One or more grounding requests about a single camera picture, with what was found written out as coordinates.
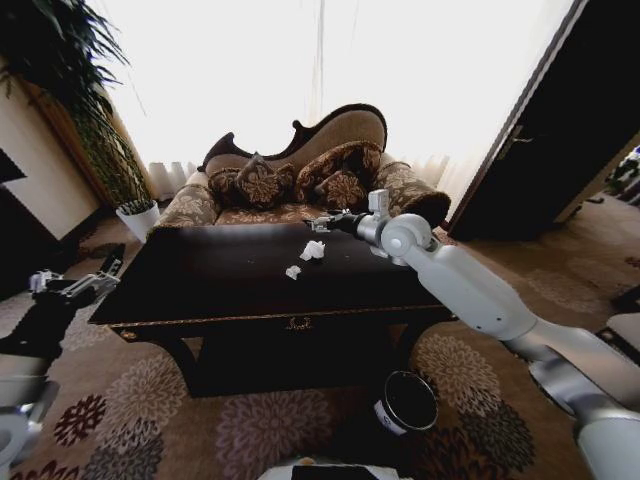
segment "floor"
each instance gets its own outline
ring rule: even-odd
[[[95,271],[111,242],[126,243],[127,264],[141,248],[117,219],[107,219],[83,243],[68,277]],[[640,283],[639,245],[640,211],[607,197],[538,241],[462,247],[537,315],[595,331],[615,313],[609,299]],[[0,303],[0,335],[29,305],[27,293]],[[67,332],[50,371],[60,394],[34,455],[12,479],[254,479],[285,458],[323,451],[337,426],[366,408],[355,388],[191,399],[163,350],[127,345],[87,325],[91,312],[81,311]],[[420,339],[412,365],[436,390],[440,416],[426,434],[400,440],[410,457],[404,473],[590,478],[571,419],[497,342],[459,322],[437,325]]]

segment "crumpled tissue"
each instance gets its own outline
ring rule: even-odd
[[[316,242],[315,240],[308,242],[307,246],[304,247],[303,252],[300,254],[300,258],[305,262],[312,258],[322,257],[324,257],[324,243]]]
[[[301,272],[302,270],[300,269],[299,266],[297,265],[291,265],[289,268],[287,268],[284,273],[287,277],[293,278],[294,280],[298,279],[298,274]]]

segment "white flower pot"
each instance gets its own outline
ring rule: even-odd
[[[160,218],[160,210],[158,210],[158,204],[155,200],[153,201],[153,207],[146,212],[136,215],[125,215],[122,212],[122,208],[118,207],[116,214],[142,243],[146,242],[147,232],[155,225],[158,218]]]

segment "door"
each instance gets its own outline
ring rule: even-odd
[[[450,235],[536,236],[638,131],[637,10],[636,2],[575,2]]]

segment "white curtain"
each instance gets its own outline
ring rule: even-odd
[[[454,205],[571,3],[94,0],[131,62],[109,65],[124,83],[111,95],[161,191],[229,131],[276,153],[294,119],[365,102],[387,151]]]

